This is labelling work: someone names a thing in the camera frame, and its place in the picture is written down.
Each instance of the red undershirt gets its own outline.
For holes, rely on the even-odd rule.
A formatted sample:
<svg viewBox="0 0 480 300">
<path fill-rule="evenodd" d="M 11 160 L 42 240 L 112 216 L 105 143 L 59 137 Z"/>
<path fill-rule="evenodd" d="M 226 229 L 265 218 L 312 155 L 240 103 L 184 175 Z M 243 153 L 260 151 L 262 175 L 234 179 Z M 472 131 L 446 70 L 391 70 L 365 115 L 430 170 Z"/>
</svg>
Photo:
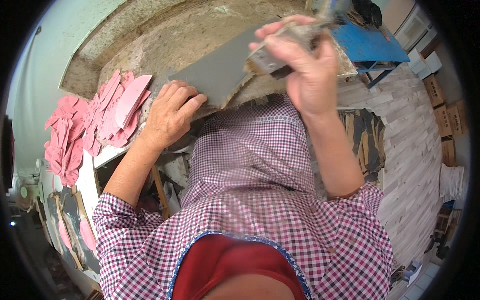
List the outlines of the red undershirt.
<svg viewBox="0 0 480 300">
<path fill-rule="evenodd" d="M 200 300 L 222 281 L 242 274 L 278 280 L 290 288 L 295 300 L 305 300 L 295 271 L 278 250 L 221 234 L 206 235 L 190 247 L 180 264 L 172 298 Z"/>
</svg>

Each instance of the right hand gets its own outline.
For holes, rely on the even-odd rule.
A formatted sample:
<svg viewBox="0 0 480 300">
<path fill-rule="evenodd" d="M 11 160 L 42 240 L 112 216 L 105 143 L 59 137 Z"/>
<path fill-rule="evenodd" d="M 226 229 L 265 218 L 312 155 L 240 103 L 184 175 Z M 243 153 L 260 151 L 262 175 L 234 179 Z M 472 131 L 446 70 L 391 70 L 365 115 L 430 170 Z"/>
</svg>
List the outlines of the right hand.
<svg viewBox="0 0 480 300">
<path fill-rule="evenodd" d="M 313 56 L 299 44 L 272 36 L 284 24 L 296 22 L 306 25 L 314 18 L 293 15 L 263 26 L 255 31 L 255 36 L 266 42 L 272 56 L 283 60 L 294 70 L 287 76 L 287 93 L 292 104 L 307 120 L 317 120 L 336 114 L 336 75 L 338 66 L 332 37 L 325 31 L 320 35 L 320 44 Z M 250 43 L 254 50 L 258 43 Z"/>
</svg>

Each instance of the checkered shirt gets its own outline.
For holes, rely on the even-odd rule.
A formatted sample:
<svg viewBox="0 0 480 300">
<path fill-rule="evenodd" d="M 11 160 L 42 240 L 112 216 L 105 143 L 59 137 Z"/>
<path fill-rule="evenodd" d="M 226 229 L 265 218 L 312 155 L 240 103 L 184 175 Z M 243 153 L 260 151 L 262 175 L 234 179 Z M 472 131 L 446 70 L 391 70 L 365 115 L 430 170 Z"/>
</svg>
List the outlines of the checkered shirt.
<svg viewBox="0 0 480 300">
<path fill-rule="evenodd" d="M 208 120 L 182 210 L 164 221 L 103 193 L 94 212 L 106 299 L 171 299 L 188 249 L 224 234 L 272 245 L 307 299 L 385 299 L 393 255 L 375 218 L 383 193 L 316 196 L 303 124 L 286 95 Z"/>
</svg>

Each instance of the stack of pink insoles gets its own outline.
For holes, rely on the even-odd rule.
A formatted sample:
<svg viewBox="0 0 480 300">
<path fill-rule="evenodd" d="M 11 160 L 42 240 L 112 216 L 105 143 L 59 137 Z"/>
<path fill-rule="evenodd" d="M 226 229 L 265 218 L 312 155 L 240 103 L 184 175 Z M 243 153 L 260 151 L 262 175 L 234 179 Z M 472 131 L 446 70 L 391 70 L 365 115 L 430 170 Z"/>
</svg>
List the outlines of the stack of pink insoles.
<svg viewBox="0 0 480 300">
<path fill-rule="evenodd" d="M 101 147 L 98 140 L 107 139 L 114 147 L 128 143 L 140 119 L 139 108 L 150 95 L 146 87 L 151 78 L 134 78 L 132 71 L 120 75 L 116 70 L 89 103 L 73 96 L 57 102 L 59 107 L 45 123 L 45 130 L 52 127 L 50 141 L 45 143 L 45 159 L 62 185 L 75 185 L 83 149 L 97 156 Z"/>
</svg>

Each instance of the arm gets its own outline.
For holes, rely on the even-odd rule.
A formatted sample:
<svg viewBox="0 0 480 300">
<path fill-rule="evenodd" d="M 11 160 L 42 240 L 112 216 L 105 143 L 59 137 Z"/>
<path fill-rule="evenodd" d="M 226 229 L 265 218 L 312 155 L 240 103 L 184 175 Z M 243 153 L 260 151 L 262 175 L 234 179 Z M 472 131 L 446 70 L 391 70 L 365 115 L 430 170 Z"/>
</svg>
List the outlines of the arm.
<svg viewBox="0 0 480 300">
<path fill-rule="evenodd" d="M 193 113 L 206 100 L 205 95 L 198 94 L 184 81 L 174 80 L 164 85 L 152 104 L 144 130 L 113 172 L 104 192 L 135 208 L 158 156 L 188 132 Z"/>
<path fill-rule="evenodd" d="M 300 45 L 271 36 L 287 22 L 308 24 L 314 20 L 294 15 L 258 29 L 255 35 L 265 39 L 273 56 L 295 70 L 287 77 L 287 93 L 307 126 L 325 188 L 331 197 L 347 198 L 365 181 L 336 111 L 338 66 L 332 38 L 323 33 L 314 56 L 310 56 Z M 249 45 L 251 50 L 256 46 Z"/>
</svg>

